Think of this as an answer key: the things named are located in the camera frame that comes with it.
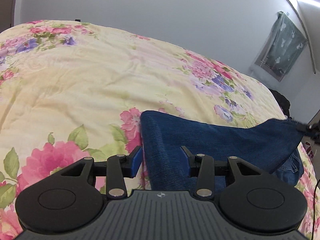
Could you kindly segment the blue denim jeans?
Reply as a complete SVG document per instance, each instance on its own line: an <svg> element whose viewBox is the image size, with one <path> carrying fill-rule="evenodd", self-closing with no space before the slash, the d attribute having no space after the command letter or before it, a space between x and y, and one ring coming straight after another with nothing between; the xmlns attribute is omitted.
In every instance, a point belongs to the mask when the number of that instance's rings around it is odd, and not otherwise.
<svg viewBox="0 0 320 240"><path fill-rule="evenodd" d="M195 189L196 180L183 170L182 146L192 154L202 153L219 161L239 157L295 186L304 173L298 152L304 134L296 127L297 122L291 119L269 119L252 128L236 128L144 111L140 130L151 189Z"/></svg>

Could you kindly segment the dark clothes pile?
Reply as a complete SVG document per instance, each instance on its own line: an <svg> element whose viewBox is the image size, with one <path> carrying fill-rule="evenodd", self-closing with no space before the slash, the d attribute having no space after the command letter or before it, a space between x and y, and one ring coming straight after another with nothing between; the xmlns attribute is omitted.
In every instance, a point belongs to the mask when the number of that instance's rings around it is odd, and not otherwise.
<svg viewBox="0 0 320 240"><path fill-rule="evenodd" d="M278 103L278 105L281 108L284 115L289 118L290 117L290 106L291 106L289 100L287 100L287 98L285 96L283 96L282 94L280 94L276 90L270 89L270 92L274 96L276 102Z"/></svg>

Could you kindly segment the green patterned window curtain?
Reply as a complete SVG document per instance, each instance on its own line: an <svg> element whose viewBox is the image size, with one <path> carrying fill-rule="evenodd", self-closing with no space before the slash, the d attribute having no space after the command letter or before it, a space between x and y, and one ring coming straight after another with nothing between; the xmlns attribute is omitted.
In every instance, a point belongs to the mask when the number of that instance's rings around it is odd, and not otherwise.
<svg viewBox="0 0 320 240"><path fill-rule="evenodd" d="M296 25L284 12L279 11L255 64L280 82L289 73L307 44L306 37Z"/></svg>

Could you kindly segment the floral yellow bed quilt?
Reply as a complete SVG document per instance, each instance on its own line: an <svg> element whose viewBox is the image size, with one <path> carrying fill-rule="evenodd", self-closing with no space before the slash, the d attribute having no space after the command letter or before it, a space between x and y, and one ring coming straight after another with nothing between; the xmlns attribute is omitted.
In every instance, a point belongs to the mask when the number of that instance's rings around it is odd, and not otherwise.
<svg viewBox="0 0 320 240"><path fill-rule="evenodd" d="M199 153L194 190L152 190L144 111L236 128L290 119L259 81L167 42L71 21L1 33L1 239L319 239L302 141L295 186Z"/></svg>

